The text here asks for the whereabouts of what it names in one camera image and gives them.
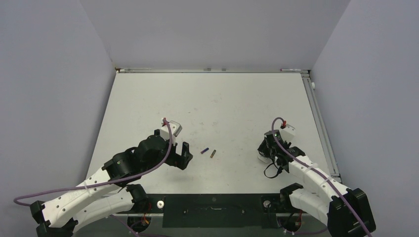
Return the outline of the blue purple AAA battery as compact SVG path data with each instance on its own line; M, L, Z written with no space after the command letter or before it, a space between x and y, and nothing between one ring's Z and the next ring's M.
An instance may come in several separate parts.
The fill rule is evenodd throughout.
M205 148L204 150L202 150L200 153L203 154L205 152L207 152L209 150L209 148Z

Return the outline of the white grey remote control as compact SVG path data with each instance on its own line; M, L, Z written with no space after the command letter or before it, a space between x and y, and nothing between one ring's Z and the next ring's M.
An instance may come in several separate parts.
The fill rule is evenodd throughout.
M258 159L266 164L270 164L272 162L271 158L264 157L263 155L259 154Z

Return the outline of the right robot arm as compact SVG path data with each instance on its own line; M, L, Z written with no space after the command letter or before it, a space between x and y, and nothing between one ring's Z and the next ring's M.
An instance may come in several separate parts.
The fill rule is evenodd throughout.
M257 150L277 168L276 177L285 171L298 179L280 190L283 210L308 213L333 237L366 237L377 229L366 193L326 174L300 148L284 141L279 130L266 132Z

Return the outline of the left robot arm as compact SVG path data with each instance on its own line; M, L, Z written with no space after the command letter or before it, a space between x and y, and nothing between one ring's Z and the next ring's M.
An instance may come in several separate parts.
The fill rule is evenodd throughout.
M138 146L115 154L77 186L59 197L30 205L39 237L71 237L84 226L119 212L152 209L144 188L133 181L167 164L184 170L192 160L189 144L176 153L176 135L167 128L156 129Z

